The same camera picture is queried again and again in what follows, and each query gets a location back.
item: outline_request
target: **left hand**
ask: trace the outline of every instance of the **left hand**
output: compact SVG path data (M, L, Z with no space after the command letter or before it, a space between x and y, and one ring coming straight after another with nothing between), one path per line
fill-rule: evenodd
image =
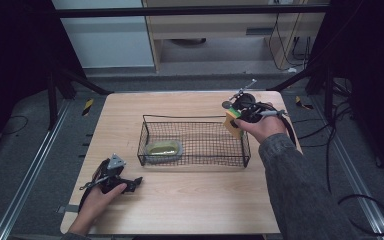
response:
M114 189L104 194L101 191L101 186L98 184L93 187L87 196L83 207L74 220L68 232L86 236L89 233L95 220L105 211L106 207L119 196L127 187L125 183L116 186Z

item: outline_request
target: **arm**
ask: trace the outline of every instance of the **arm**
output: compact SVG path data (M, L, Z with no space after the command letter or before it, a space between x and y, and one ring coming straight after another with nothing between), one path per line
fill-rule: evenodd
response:
M251 124L235 120L261 144L270 202L284 239L358 239L348 218L311 163L275 116Z
M95 220L105 211L111 201L119 196L127 187L125 183L118 185L110 192L103 194L100 185L95 186L83 203L83 207L68 232L63 236L63 240L83 240L88 239L89 233Z

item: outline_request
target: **hand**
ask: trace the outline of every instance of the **hand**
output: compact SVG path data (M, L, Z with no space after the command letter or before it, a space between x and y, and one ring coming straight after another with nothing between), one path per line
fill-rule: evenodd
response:
M235 123L240 129L249 132L252 136L254 136L260 144L273 134L286 134L287 132L282 120L280 120L277 116L263 117L257 123L248 123L241 119L235 119Z
M87 196L83 207L77 215L76 220L68 229L68 232L86 236L89 233L94 221L105 211L105 208L119 196L127 184L123 183L112 189L106 194L101 191L101 186L97 185L92 188Z

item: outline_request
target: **wooden table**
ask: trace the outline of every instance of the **wooden table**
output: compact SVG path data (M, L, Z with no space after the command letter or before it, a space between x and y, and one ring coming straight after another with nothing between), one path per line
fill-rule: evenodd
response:
M278 92L249 91L257 101L286 109ZM117 93L108 96L81 168L70 205L98 165L116 153L127 162L122 178L143 177L134 193L125 193L107 208L91 234L264 234L279 229L267 193L258 142L249 135L247 168L228 166L141 166L137 157L144 114L220 116L221 103L235 92ZM66 212L65 233L76 213Z

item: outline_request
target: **black wire basket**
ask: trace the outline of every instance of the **black wire basket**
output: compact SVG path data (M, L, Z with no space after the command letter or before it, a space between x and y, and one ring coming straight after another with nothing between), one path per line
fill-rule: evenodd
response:
M137 153L141 165L247 167L251 158L248 136L245 132L241 139L233 137L224 119L144 115Z

